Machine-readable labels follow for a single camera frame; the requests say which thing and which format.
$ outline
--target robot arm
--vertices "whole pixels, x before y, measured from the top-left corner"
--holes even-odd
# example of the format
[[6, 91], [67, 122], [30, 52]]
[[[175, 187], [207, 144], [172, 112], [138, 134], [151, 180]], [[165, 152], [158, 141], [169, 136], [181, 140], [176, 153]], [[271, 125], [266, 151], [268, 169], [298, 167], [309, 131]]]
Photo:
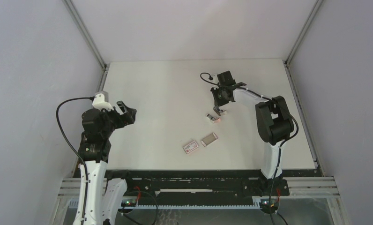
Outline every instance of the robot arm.
[[279, 154], [280, 145], [290, 137], [290, 133], [294, 130], [285, 99], [281, 96], [269, 98], [242, 87], [246, 84], [236, 83], [230, 71], [218, 74], [216, 78], [219, 85], [210, 89], [214, 97], [215, 108], [230, 101], [242, 103], [250, 108], [255, 105], [258, 133], [261, 139], [267, 143], [261, 172], [266, 179], [280, 176], [283, 155], [282, 152]]
[[102, 184], [111, 149], [109, 137], [114, 130], [133, 124], [137, 113], [137, 110], [128, 108], [122, 101], [117, 102], [117, 105], [122, 110], [122, 115], [108, 102], [107, 92], [98, 92], [93, 100], [94, 108], [82, 115], [84, 132], [78, 153], [83, 158], [87, 171], [84, 166], [80, 166], [81, 188], [74, 225], [115, 224], [127, 183], [123, 179], [112, 179], [108, 182], [102, 199]]

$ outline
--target small block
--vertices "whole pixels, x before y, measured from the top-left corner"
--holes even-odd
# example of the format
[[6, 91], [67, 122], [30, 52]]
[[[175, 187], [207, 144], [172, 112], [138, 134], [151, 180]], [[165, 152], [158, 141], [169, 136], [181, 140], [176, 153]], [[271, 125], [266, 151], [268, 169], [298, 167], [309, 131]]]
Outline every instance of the small block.
[[195, 149], [197, 149], [198, 147], [199, 147], [198, 142], [192, 141], [191, 143], [185, 145], [183, 147], [183, 149], [184, 149], [186, 154], [189, 154], [189, 153], [193, 152]]
[[222, 110], [218, 106], [214, 106], [213, 110], [217, 113], [218, 116], [223, 116], [226, 114], [226, 110]]
[[210, 114], [207, 114], [206, 117], [212, 122], [212, 123], [219, 123], [221, 122], [221, 118], [214, 117]]
[[209, 134], [208, 136], [204, 137], [201, 140], [201, 143], [203, 144], [204, 147], [207, 147], [207, 145], [213, 143], [218, 139], [218, 136], [214, 133]]

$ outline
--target red wire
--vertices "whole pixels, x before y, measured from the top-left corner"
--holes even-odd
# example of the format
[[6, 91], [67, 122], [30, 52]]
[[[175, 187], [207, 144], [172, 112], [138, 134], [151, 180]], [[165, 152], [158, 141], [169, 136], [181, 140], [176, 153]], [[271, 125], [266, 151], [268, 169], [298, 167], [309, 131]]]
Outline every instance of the red wire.
[[276, 192], [277, 192], [277, 202], [280, 201], [280, 189], [276, 188]]
[[134, 189], [137, 189], [138, 190], [138, 195], [137, 195], [137, 199], [135, 200], [136, 202], [138, 202], [138, 200], [140, 199], [141, 197], [141, 190], [138, 186], [135, 186]]

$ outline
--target white wall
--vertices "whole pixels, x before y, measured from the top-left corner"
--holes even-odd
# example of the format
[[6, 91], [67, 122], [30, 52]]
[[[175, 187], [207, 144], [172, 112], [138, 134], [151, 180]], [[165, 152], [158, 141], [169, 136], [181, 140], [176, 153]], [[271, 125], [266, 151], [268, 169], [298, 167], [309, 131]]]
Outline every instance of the white wall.
[[291, 68], [353, 224], [373, 224], [373, 0], [326, 1]]
[[315, 0], [74, 0], [106, 63], [286, 59]]
[[[101, 68], [60, 0], [0, 0], [0, 224], [48, 224], [75, 156], [57, 127], [68, 98], [91, 96]], [[74, 102], [60, 118], [80, 138]]]

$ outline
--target white table surface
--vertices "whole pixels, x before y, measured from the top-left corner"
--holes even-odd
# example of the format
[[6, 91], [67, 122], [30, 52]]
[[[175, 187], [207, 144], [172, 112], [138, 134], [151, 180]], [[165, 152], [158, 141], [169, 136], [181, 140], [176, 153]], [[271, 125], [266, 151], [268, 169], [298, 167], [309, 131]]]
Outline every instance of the white table surface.
[[[137, 109], [137, 115], [135, 124], [112, 134], [108, 169], [260, 169], [264, 142], [258, 135], [254, 105], [251, 109], [238, 103], [222, 106], [228, 113], [219, 124], [211, 124], [206, 118], [207, 113], [216, 116], [212, 85], [203, 82], [199, 74], [226, 70], [231, 71], [236, 82], [244, 82], [256, 92], [286, 99], [300, 132], [287, 142], [282, 168], [313, 169], [280, 59], [112, 62], [104, 86], [109, 101], [116, 105], [122, 100]], [[219, 139], [203, 147], [200, 140], [212, 132]], [[192, 140], [200, 146], [187, 155], [182, 147]]]

